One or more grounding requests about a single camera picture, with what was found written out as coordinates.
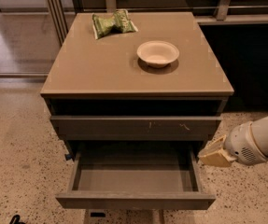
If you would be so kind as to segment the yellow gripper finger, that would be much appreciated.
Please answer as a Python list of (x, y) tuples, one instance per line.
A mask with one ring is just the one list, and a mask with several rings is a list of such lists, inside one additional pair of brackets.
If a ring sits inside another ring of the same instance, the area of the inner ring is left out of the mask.
[(214, 167), (230, 167), (236, 161), (236, 157), (225, 149), (203, 149), (199, 152), (198, 158), (204, 165)]
[(226, 141), (226, 135), (222, 135), (220, 138), (207, 144), (206, 147), (203, 149), (203, 152), (205, 154), (208, 154), (208, 153), (213, 153), (215, 151), (222, 150), (224, 149), (225, 141)]

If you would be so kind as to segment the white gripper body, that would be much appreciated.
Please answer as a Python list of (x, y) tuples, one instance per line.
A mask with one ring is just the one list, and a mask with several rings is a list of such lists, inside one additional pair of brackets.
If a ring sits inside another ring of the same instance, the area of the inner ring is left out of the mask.
[(268, 157), (260, 151), (255, 142), (252, 121), (236, 126), (227, 135), (224, 148), (240, 164), (250, 166), (268, 161)]

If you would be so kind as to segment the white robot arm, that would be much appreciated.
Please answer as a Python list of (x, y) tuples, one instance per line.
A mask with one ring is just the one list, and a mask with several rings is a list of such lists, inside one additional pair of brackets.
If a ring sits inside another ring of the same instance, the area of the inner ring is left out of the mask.
[(268, 162), (268, 117), (236, 126), (207, 144), (198, 158), (215, 167), (230, 167), (235, 161), (247, 166)]

